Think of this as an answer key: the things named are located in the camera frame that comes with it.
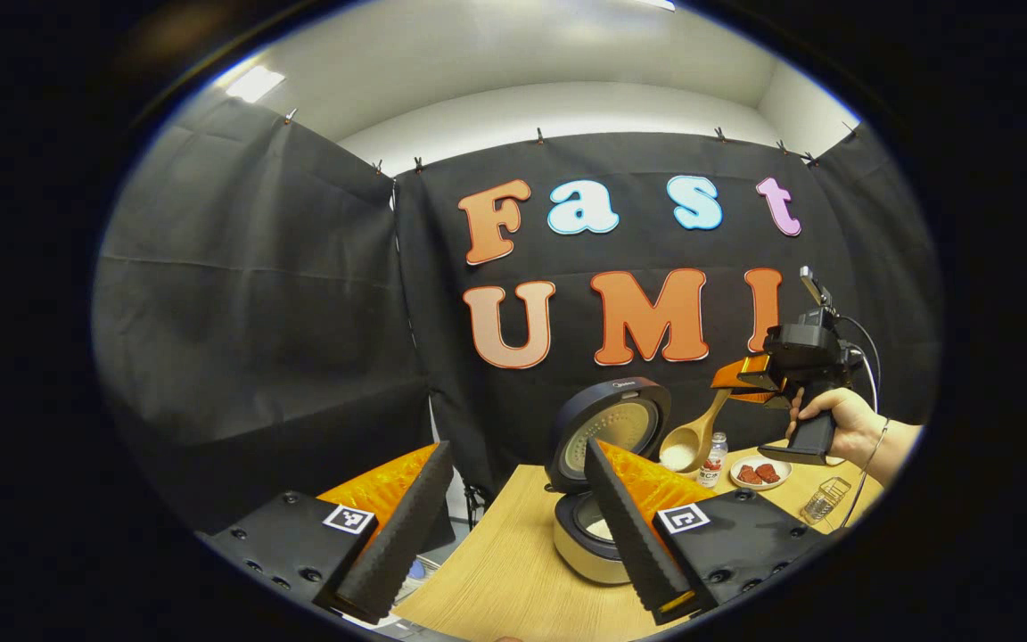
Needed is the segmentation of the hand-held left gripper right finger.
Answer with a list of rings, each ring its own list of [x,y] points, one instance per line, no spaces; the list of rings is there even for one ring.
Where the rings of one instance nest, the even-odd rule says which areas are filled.
[[[599,439],[587,442],[584,475],[656,624],[739,602],[826,547],[824,533],[757,491],[714,493]]]

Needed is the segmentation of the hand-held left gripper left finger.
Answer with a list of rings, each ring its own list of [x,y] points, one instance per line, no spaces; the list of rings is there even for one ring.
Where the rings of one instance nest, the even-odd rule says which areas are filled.
[[[423,552],[452,478],[451,446],[440,441],[317,496],[283,491],[197,537],[290,600],[376,624]]]

